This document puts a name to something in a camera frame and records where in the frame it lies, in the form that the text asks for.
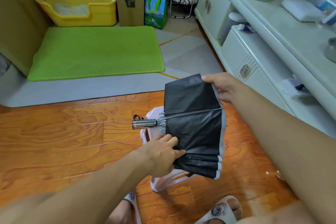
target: yellow plastic box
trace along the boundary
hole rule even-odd
[[[116,0],[36,0],[59,27],[113,26]]]

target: green mat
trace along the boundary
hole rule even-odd
[[[50,27],[29,81],[163,72],[153,27]]]

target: white slipper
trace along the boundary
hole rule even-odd
[[[221,200],[219,200],[215,206],[208,211],[202,218],[200,218],[198,221],[195,222],[195,224],[203,224],[206,221],[212,220],[212,219],[219,219],[223,221],[225,224],[234,224],[237,222],[233,211],[231,210],[228,200],[230,198],[233,198],[237,200],[233,196],[226,196],[223,197]]]
[[[134,210],[135,210],[135,217],[136,217],[137,224],[141,224],[141,218],[140,218],[140,213],[139,213],[139,209],[137,205],[137,199],[135,197],[135,189],[129,192],[127,196],[124,197],[124,200],[129,201],[133,205]]]

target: round metal handle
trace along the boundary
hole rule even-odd
[[[243,67],[240,69],[240,75],[242,77],[246,77],[250,71],[249,65],[243,65]]]
[[[206,8],[209,4],[209,0],[205,0],[204,8]]]
[[[207,8],[207,14],[211,11],[211,2],[209,2],[208,8]]]

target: hand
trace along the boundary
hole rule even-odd
[[[218,73],[202,76],[205,82],[213,83],[218,89],[219,99],[231,103],[237,88],[244,84],[229,73]]]
[[[172,135],[159,135],[150,140],[137,151],[148,158],[149,175],[153,177],[162,177],[169,174],[173,169],[175,159],[183,156],[185,150],[173,150],[179,140]]]

